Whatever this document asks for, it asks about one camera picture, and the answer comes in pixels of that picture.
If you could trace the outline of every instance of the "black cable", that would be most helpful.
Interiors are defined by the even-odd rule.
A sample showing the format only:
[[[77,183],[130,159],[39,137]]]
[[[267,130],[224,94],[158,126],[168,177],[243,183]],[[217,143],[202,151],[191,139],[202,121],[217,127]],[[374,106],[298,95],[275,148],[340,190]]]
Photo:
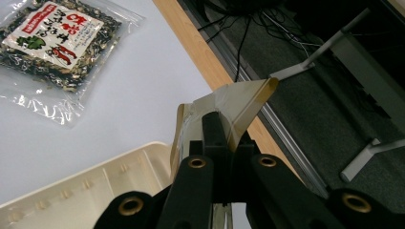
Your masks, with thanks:
[[[269,10],[269,13],[270,14],[272,14],[272,16],[270,16],[270,15],[267,15],[268,17],[270,17],[272,20],[274,20],[274,21],[276,21],[278,24],[280,24],[280,25],[282,25],[283,23],[285,23],[285,22],[287,22],[287,20],[289,21],[289,22],[292,22],[294,25],[296,25],[295,27],[293,27],[293,26],[285,26],[285,25],[283,25],[286,29],[288,29],[288,34],[289,34],[289,36],[288,36],[288,38],[287,38],[287,41],[291,41],[291,37],[295,37],[295,38],[298,38],[299,40],[297,40],[297,39],[294,39],[294,41],[296,41],[296,42],[300,42],[300,43],[313,43],[312,41],[310,41],[310,39],[305,35],[305,34],[303,34],[302,32],[301,32],[301,29],[300,29],[300,27],[299,27],[299,25],[294,21],[294,20],[292,20],[288,15],[286,15],[282,10],[279,10],[278,8],[275,8],[275,9],[270,9]],[[279,20],[278,18],[277,18],[277,15],[278,14],[280,14],[280,15],[282,15],[282,20]]]
[[[265,22],[265,20],[263,19],[263,17],[262,17],[262,10],[260,10],[259,12],[257,12],[258,13],[258,15],[257,15],[257,17],[259,18],[259,20],[260,20],[260,22],[258,22],[258,21],[256,21],[256,19],[254,18],[254,17],[252,17],[252,21],[256,24],[256,25],[258,25],[258,26],[260,26],[260,27],[264,27],[264,28],[266,28],[267,30],[269,30],[269,31],[274,31],[274,32],[278,32],[276,29],[273,29],[272,27],[276,27],[275,25],[268,25],[266,22]]]
[[[238,61],[237,61],[236,74],[235,74],[235,80],[234,80],[235,83],[238,82],[238,79],[239,79],[239,69],[241,67],[241,50],[242,50],[242,46],[244,45],[244,42],[245,42],[245,39],[246,39],[246,36],[247,36],[247,31],[248,31],[249,26],[250,26],[250,21],[251,21],[251,16],[249,16],[247,18],[244,37],[242,37],[242,41],[241,41],[241,44],[239,45],[239,49],[238,49]]]
[[[261,11],[261,14],[259,15],[259,18],[261,19],[262,23],[266,24],[265,19],[263,18],[263,14],[264,14],[264,13],[265,13],[265,12],[262,10],[262,11]],[[282,22],[278,21],[278,20],[277,20],[276,18],[274,18],[273,16],[266,14],[266,17],[268,17],[268,20],[269,20],[272,24],[274,24],[274,25],[276,26],[276,29],[277,29],[276,32],[279,33],[279,34],[281,34],[282,37],[276,36],[276,35],[274,35],[274,34],[271,34],[268,30],[267,30],[267,34],[269,34],[269,35],[272,36],[272,37],[275,37],[275,38],[278,38],[278,39],[281,39],[281,40],[284,40],[284,41],[288,41],[288,43],[289,43],[292,47],[294,47],[294,48],[296,48],[296,49],[298,49],[298,50],[305,51],[306,53],[308,53],[308,51],[313,52],[313,49],[312,49],[312,48],[314,48],[314,47],[309,46],[309,48],[307,48],[307,49],[303,47],[304,45],[306,46],[306,43],[309,44],[309,42],[307,42],[306,40],[304,40],[304,39],[302,39],[301,37],[299,37],[299,35],[297,35],[297,34],[291,32],[291,31],[289,31],[289,30],[287,30],[287,29],[285,29],[285,28],[282,30],[282,29],[280,28]]]
[[[229,26],[227,26],[227,27],[220,27],[220,29],[219,29],[217,32],[215,32],[215,34],[213,34],[213,35],[210,36],[208,39],[206,39],[205,42],[206,42],[206,43],[211,42],[212,39],[214,39],[217,35],[220,34],[221,31],[223,31],[223,30],[225,30],[225,29],[228,29],[228,28],[231,28],[231,27],[233,26],[233,24],[234,24],[239,18],[241,18],[241,17],[237,17],[237,18],[236,18]]]
[[[234,10],[234,9],[223,9],[217,5],[215,5],[211,1],[204,1],[205,5],[208,6],[210,9],[212,9],[215,12],[218,12],[222,15],[227,15],[227,16],[244,16],[246,15],[246,12],[243,10]]]
[[[215,24],[217,24],[217,23],[221,23],[226,17],[228,17],[228,15],[224,15],[224,16],[221,17],[220,19],[215,20],[215,21],[213,21],[213,22],[210,22],[210,23],[206,24],[205,26],[199,28],[198,31],[205,30],[206,28],[208,28],[208,27],[210,27],[210,26],[213,26],[213,25],[215,25]]]
[[[274,34],[271,34],[271,33],[270,33],[270,31],[269,31],[270,25],[268,25],[268,24],[266,23],[266,21],[265,21],[265,19],[263,18],[261,12],[259,13],[259,20],[263,23],[263,25],[265,25],[266,32],[267,32],[268,35],[270,35],[270,36],[272,36],[272,37],[274,37],[274,38],[280,39],[280,40],[288,41],[284,36],[277,36],[277,35],[274,35]],[[275,29],[275,30],[272,30],[272,31],[279,33],[279,32],[280,32],[280,29],[278,29],[277,26],[275,26],[275,27],[276,27],[276,29]]]

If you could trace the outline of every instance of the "white desk surface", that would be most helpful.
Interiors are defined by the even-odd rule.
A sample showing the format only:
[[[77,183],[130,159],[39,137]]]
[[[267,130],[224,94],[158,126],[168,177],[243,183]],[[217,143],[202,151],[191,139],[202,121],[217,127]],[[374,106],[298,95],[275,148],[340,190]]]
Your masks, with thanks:
[[[150,141],[172,143],[179,104],[211,93],[152,0],[114,2],[146,21],[120,41],[71,130],[0,99],[0,205]]]

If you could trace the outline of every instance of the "wire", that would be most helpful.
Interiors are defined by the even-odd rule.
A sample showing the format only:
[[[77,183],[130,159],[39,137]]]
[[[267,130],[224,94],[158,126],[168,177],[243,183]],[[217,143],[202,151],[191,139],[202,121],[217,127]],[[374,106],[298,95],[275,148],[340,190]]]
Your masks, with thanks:
[[[231,27],[233,26],[233,24],[234,24],[239,18],[241,18],[241,17],[237,17],[229,26],[226,26],[226,27],[220,26],[220,29],[219,29],[217,32],[215,32],[215,34],[213,34],[213,35],[210,36],[208,39],[206,39],[205,42],[206,42],[206,43],[211,42],[212,39],[214,39],[217,35],[220,34],[221,31],[223,31],[223,30],[225,30],[225,29],[228,29],[228,28],[231,28]]]
[[[264,24],[266,25],[265,19],[263,18],[263,15],[265,15],[265,14],[266,14],[266,13],[262,11],[262,12],[259,14],[259,18],[260,18],[260,20],[262,21],[262,23],[264,23]],[[289,44],[292,45],[294,48],[297,48],[297,49],[299,49],[299,50],[304,50],[304,48],[303,48],[302,46],[301,46],[301,48],[300,48],[300,47],[297,47],[294,43],[291,43],[291,42],[290,42],[291,40],[294,40],[295,35],[293,35],[291,32],[289,32],[289,31],[286,30],[285,28],[283,28],[283,30],[282,30],[282,27],[278,26],[278,25],[280,25],[280,24],[279,24],[278,22],[276,22],[274,19],[272,19],[271,17],[269,17],[268,15],[267,15],[267,19],[268,19],[268,20],[274,25],[274,27],[276,28],[276,31],[275,31],[275,32],[281,34],[282,36],[277,36],[277,35],[271,34],[270,31],[269,31],[269,27],[266,27],[266,32],[267,32],[267,34],[269,34],[269,35],[272,36],[272,37],[275,37],[275,38],[278,38],[278,39],[281,39],[281,40],[284,40],[284,41],[288,41]]]
[[[280,10],[280,9],[278,9],[278,8],[274,8],[274,10],[284,16],[283,18],[284,18],[285,22],[287,22],[287,20],[288,20],[289,22],[291,22],[292,24],[295,25],[295,27],[286,26],[286,28],[291,28],[291,29],[296,30],[296,31],[294,32],[296,36],[300,36],[300,37],[301,37],[301,36],[304,36],[304,37],[307,37],[306,35],[304,35],[304,34],[302,33],[301,27],[300,27],[293,19],[291,19],[288,15],[286,15],[282,10]]]
[[[299,48],[299,49],[304,50],[304,52],[306,53],[307,56],[309,56],[309,53],[304,46],[313,46],[313,47],[321,46],[321,45],[313,44],[313,43],[309,43],[309,42],[302,42],[301,39],[298,37],[298,35],[287,30],[284,26],[281,25],[281,23],[279,21],[277,21],[276,18],[269,16],[265,11],[262,11],[261,14],[264,15],[269,21],[271,21],[271,23],[273,23],[277,28],[279,28],[279,31],[282,35],[287,36],[287,39],[286,39],[287,41],[294,42],[294,43],[300,45],[301,48]]]
[[[206,24],[205,26],[199,28],[198,31],[205,30],[206,28],[211,27],[211,26],[213,26],[213,25],[215,25],[215,24],[217,24],[217,23],[221,23],[221,22],[222,22],[224,19],[226,19],[227,17],[228,17],[228,15],[224,15],[224,16],[221,17],[220,19],[215,20],[215,21],[213,21],[213,22],[210,22],[210,23]]]
[[[274,19],[277,20],[280,23],[285,23],[286,22],[286,15],[283,13],[279,13],[279,11],[275,10],[275,9],[269,9],[271,15],[273,15]]]
[[[270,33],[270,31],[271,31],[270,25],[268,25],[268,24],[266,23],[265,19],[263,18],[263,16],[262,16],[261,14],[259,14],[259,20],[263,23],[264,27],[266,28],[266,32],[267,32],[268,35],[270,35],[270,36],[272,36],[272,37],[274,37],[274,38],[277,38],[277,39],[286,40],[286,38],[285,38],[284,36],[277,36],[277,35],[274,35],[274,34],[271,34],[271,33]],[[280,31],[277,29],[277,27],[276,27],[276,30],[272,30],[272,31],[274,31],[274,32],[280,32]]]
[[[235,74],[235,80],[234,80],[235,83],[238,82],[238,79],[239,79],[239,69],[241,68],[241,50],[242,50],[242,46],[244,45],[244,42],[245,42],[245,39],[247,36],[247,31],[250,27],[250,22],[251,22],[251,16],[249,16],[247,18],[245,33],[244,33],[244,36],[242,37],[242,41],[241,41],[241,44],[239,45],[239,49],[238,49],[238,60],[237,60],[236,74]]]

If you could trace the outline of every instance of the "dark floor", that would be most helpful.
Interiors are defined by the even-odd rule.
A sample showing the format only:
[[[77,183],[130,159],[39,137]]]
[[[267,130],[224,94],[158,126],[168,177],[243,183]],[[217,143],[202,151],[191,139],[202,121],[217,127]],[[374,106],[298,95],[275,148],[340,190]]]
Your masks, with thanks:
[[[293,12],[278,5],[278,10],[265,10],[289,31],[301,35],[294,23]],[[206,8],[209,21],[223,16]],[[267,78],[270,73],[295,65],[307,57],[315,46],[288,42],[287,37],[265,20],[269,33],[259,14],[254,20],[248,17],[228,17],[223,23],[211,28],[220,31],[219,37],[238,59],[238,49],[244,39],[246,25],[249,24],[240,52],[241,67],[252,79]],[[320,38],[307,34],[300,41],[322,44]],[[214,52],[224,60],[224,54]],[[405,149],[400,148],[376,155],[350,183],[345,183],[339,173],[373,138],[381,142],[391,142],[404,138],[391,120],[370,102],[361,86],[333,57],[326,53],[316,66],[304,73],[282,80],[272,98],[270,107],[280,118],[289,134],[304,152],[312,166],[326,182],[329,189],[352,188],[369,194],[389,209],[405,213]],[[235,75],[232,68],[230,75]],[[285,154],[292,158],[283,139],[269,123],[264,121]],[[305,172],[293,162],[301,176]]]

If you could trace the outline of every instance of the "screw hole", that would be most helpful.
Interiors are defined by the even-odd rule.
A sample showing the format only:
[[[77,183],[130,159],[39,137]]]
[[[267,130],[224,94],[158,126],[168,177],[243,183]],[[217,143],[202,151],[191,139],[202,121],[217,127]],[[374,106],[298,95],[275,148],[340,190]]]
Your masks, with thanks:
[[[271,157],[261,157],[259,160],[260,164],[266,167],[274,167],[277,164],[277,161],[275,161]]]
[[[143,208],[143,201],[137,197],[126,198],[118,207],[118,211],[125,217],[138,213]]]
[[[372,206],[370,205],[370,203],[360,196],[343,194],[342,199],[343,203],[353,211],[360,213],[369,213],[372,210]]]
[[[191,168],[195,168],[195,169],[200,169],[202,167],[204,167],[206,164],[205,160],[200,159],[200,158],[194,158],[194,159],[190,159],[188,161],[188,166],[190,166]]]

